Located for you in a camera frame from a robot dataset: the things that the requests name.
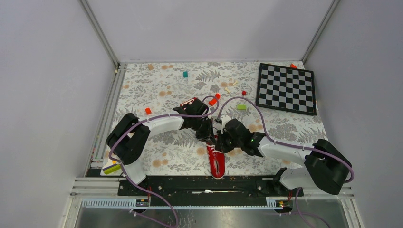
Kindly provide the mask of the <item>red canvas sneaker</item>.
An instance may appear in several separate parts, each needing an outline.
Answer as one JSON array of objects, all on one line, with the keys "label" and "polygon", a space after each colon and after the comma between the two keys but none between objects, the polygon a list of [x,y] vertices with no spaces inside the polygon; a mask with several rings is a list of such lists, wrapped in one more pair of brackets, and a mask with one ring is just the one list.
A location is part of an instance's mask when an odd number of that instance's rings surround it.
[{"label": "red canvas sneaker", "polygon": [[215,149],[212,144],[206,144],[211,175],[215,179],[223,178],[225,174],[225,155],[224,153]]}]

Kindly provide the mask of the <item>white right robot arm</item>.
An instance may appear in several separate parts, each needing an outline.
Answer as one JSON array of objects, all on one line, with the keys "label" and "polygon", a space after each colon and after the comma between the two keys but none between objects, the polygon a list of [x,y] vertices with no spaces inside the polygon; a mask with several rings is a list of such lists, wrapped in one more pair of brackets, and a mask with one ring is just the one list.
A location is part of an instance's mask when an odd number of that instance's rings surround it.
[{"label": "white right robot arm", "polygon": [[311,146],[297,145],[269,139],[265,133],[252,133],[237,119],[221,119],[218,123],[221,129],[217,132],[216,150],[228,153],[240,148],[249,156],[276,158],[301,166],[277,172],[272,183],[277,195],[308,187],[338,195],[347,177],[353,176],[351,162],[327,140],[319,139]]}]

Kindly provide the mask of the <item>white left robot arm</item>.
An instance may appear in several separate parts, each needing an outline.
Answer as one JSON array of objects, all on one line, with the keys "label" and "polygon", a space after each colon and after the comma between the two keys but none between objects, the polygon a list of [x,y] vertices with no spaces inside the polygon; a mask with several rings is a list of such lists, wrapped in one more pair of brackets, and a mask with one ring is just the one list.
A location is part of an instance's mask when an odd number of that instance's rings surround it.
[{"label": "white left robot arm", "polygon": [[129,189],[135,195],[147,191],[146,174],[140,156],[150,137],[168,131],[192,129],[197,140],[215,145],[213,120],[209,117],[208,106],[194,97],[168,114],[140,119],[133,113],[123,116],[106,140],[110,152],[118,157],[123,173],[131,180]]}]

